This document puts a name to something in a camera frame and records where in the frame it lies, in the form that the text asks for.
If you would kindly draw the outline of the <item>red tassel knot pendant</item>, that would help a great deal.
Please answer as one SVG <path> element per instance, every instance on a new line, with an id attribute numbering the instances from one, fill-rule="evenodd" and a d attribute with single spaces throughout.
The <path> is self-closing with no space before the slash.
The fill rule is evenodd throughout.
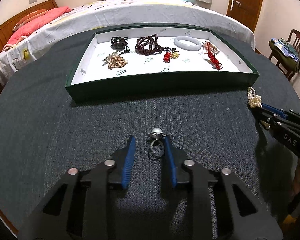
<path id="1" fill-rule="evenodd" d="M 216 56 L 219 54 L 219 50 L 217 49 L 217 47 L 211 42 L 207 41 L 203 43 L 203 49 L 205 50 L 205 53 L 207 54 L 210 63 L 217 70 L 222 70 L 223 66 L 220 63 L 220 61 L 216 58 Z"/>

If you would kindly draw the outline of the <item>rose gold chain jewelry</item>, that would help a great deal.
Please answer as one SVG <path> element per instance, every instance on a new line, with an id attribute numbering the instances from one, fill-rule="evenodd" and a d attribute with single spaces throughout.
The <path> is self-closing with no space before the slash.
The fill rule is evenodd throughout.
<path id="1" fill-rule="evenodd" d="M 108 65 L 108 69 L 123 68 L 128 62 L 118 54 L 117 51 L 110 53 L 105 59 L 102 60 L 103 65 Z"/>

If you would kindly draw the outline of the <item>white jade bangle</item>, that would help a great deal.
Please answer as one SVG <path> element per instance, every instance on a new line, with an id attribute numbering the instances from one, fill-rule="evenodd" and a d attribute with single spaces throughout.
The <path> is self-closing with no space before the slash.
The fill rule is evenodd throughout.
<path id="1" fill-rule="evenodd" d="M 195 38 L 190 36 L 177 36 L 174 39 L 174 44 L 183 50 L 187 51 L 199 51 L 201 50 L 202 44 Z"/>

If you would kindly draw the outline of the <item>pearl flower brooch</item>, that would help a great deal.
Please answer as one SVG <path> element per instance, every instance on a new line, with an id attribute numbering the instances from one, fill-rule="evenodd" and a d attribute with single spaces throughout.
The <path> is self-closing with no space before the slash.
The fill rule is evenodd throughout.
<path id="1" fill-rule="evenodd" d="M 170 58 L 171 59 L 177 59 L 179 57 L 179 53 L 174 51 L 174 52 L 171 52 L 171 55 L 170 55 Z"/>

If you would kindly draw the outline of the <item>green jewelry tray box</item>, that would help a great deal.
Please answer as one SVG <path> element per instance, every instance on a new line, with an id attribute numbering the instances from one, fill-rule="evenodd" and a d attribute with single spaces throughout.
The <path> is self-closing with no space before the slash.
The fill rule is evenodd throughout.
<path id="1" fill-rule="evenodd" d="M 187 51 L 174 44 L 177 36 L 201 42 L 199 51 Z M 216 58 L 223 68 L 209 61 L 204 42 L 219 50 Z M 128 64 L 108 69 L 103 65 L 117 51 Z M 171 52 L 178 52 L 171 59 Z M 97 29 L 79 55 L 65 88 L 74 102 L 101 101 L 128 96 L 144 97 L 168 93 L 200 92 L 206 88 L 248 87 L 258 71 L 221 34 L 195 25 L 147 23 L 114 25 Z"/>

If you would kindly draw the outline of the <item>pile of clothes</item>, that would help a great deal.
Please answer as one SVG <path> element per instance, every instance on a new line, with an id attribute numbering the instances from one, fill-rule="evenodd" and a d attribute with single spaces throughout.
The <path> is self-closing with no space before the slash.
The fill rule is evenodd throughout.
<path id="1" fill-rule="evenodd" d="M 299 72 L 300 59 L 296 50 L 286 40 L 280 38 L 272 38 L 269 41 L 271 54 L 284 66 L 286 70 Z"/>

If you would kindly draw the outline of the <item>wooden chair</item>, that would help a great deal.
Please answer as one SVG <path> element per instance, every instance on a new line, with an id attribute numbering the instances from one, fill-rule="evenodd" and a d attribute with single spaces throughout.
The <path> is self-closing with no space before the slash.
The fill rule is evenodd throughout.
<path id="1" fill-rule="evenodd" d="M 300 72 L 300 31 L 292 29 L 289 37 L 272 38 L 269 41 L 271 54 L 269 60 L 274 58 L 276 66 L 290 81 L 295 74 Z"/>

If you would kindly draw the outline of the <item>dark green table cloth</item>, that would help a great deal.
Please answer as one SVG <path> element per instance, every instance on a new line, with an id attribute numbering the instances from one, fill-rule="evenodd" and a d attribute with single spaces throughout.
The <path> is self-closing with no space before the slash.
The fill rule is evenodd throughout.
<path id="1" fill-rule="evenodd" d="M 115 239 L 186 239 L 186 194 L 162 183 L 161 161 L 148 157 L 147 133 L 158 127 L 204 167 L 228 167 L 280 217 L 292 198 L 297 158 L 257 123 L 247 90 L 221 77 L 151 81 L 115 97 L 77 105 L 65 89 L 88 31 L 55 44 L 15 73 L 0 95 L 0 209 L 20 228 L 71 167 L 88 170 L 136 139 L 132 179 L 113 192 Z"/>

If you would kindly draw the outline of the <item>brown wooden door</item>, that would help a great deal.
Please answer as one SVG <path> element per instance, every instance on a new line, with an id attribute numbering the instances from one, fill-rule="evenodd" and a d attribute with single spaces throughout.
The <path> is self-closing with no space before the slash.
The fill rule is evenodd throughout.
<path id="1" fill-rule="evenodd" d="M 255 31 L 263 0 L 229 0 L 226 15 Z"/>

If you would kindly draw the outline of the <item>bed with patterned sheet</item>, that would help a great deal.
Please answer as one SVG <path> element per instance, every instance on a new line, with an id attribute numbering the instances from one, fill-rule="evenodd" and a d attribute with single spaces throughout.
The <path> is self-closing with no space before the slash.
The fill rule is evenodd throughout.
<path id="1" fill-rule="evenodd" d="M 72 9 L 0 53 L 0 81 L 5 85 L 19 69 L 42 57 L 72 35 L 132 23 L 180 23 L 212 29 L 255 47 L 253 32 L 218 12 L 184 0 L 105 0 Z"/>

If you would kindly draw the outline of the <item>pink pillow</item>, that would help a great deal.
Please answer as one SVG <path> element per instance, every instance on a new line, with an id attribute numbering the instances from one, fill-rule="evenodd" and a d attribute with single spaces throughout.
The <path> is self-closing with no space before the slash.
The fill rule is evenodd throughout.
<path id="1" fill-rule="evenodd" d="M 68 6 L 64 7 L 57 7 L 48 10 L 48 12 L 40 16 L 31 22 L 23 25 L 18 30 L 14 31 L 10 39 L 7 41 L 6 45 L 3 48 L 3 51 L 9 50 L 10 47 L 15 46 L 20 41 L 24 40 L 25 38 L 29 37 L 32 33 L 43 27 L 44 25 L 54 21 L 56 18 L 62 16 L 65 13 L 71 12 L 72 9 Z"/>

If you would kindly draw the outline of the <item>brown striped pillow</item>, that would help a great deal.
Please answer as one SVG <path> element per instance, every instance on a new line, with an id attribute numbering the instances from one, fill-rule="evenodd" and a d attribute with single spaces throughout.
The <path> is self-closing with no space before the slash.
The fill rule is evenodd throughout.
<path id="1" fill-rule="evenodd" d="M 34 12 L 29 13 L 28 15 L 24 16 L 21 20 L 19 20 L 15 26 L 12 28 L 12 31 L 16 31 L 21 28 L 23 25 L 31 22 L 32 20 L 45 15 L 48 12 L 47 9 L 40 9 Z"/>

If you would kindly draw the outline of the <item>wooden headboard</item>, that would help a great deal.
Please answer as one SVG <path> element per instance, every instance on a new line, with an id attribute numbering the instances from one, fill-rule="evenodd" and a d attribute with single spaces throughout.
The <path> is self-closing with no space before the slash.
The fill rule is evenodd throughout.
<path id="1" fill-rule="evenodd" d="M 7 43 L 7 41 L 10 39 L 10 37 L 13 34 L 13 27 L 26 15 L 40 10 L 40 9 L 53 9 L 57 7 L 57 3 L 55 0 L 47 0 L 45 2 L 39 3 L 37 5 L 34 5 L 7 20 L 3 24 L 0 25 L 0 53 L 4 47 L 4 45 Z"/>

